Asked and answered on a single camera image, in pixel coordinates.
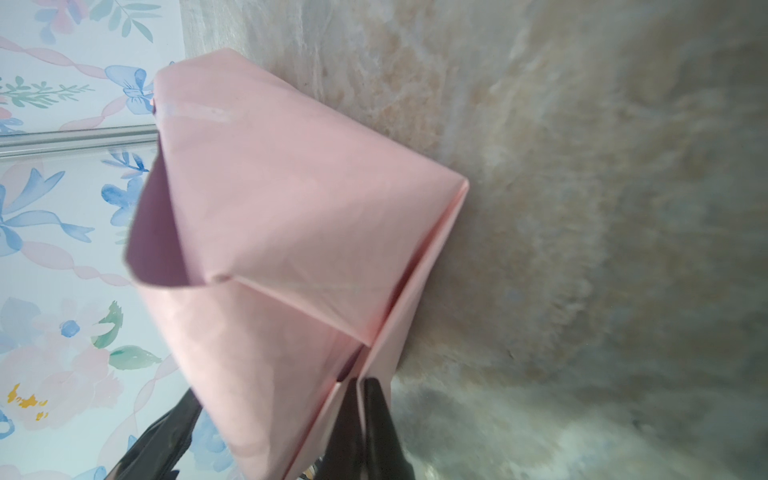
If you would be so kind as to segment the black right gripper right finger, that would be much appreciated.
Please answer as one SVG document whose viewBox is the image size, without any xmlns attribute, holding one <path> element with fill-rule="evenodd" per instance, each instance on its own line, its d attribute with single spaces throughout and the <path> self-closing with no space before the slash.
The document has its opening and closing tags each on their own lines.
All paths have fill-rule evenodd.
<svg viewBox="0 0 768 480">
<path fill-rule="evenodd" d="M 376 378 L 363 381 L 365 463 L 370 480 L 414 480 L 403 453 L 382 386 Z"/>
</svg>

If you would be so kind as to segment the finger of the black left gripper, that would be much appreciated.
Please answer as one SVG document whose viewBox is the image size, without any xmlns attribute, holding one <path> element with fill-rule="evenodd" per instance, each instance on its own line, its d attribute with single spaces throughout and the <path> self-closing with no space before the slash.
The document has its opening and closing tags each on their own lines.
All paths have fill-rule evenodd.
<svg viewBox="0 0 768 480">
<path fill-rule="evenodd" d="M 188 450 L 202 405 L 192 389 L 151 424 L 106 475 L 106 480 L 175 480 Z"/>
</svg>

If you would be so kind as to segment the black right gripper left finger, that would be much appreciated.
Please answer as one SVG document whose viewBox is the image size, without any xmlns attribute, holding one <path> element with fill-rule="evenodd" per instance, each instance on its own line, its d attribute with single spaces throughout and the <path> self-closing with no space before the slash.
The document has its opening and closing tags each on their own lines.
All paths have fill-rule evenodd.
<svg viewBox="0 0 768 480">
<path fill-rule="evenodd" d="M 364 439 L 353 379 L 345 391 L 337 419 L 315 478 L 317 480 L 360 480 L 364 464 Z"/>
</svg>

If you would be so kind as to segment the purple pink wrapping paper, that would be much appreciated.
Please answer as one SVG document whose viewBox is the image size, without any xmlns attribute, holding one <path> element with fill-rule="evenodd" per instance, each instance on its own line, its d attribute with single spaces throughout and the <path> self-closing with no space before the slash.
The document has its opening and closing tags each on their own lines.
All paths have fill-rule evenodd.
<svg viewBox="0 0 768 480">
<path fill-rule="evenodd" d="M 243 475 L 293 478 L 352 379 L 390 389 L 468 180 L 230 49 L 154 107 L 131 274 Z"/>
</svg>

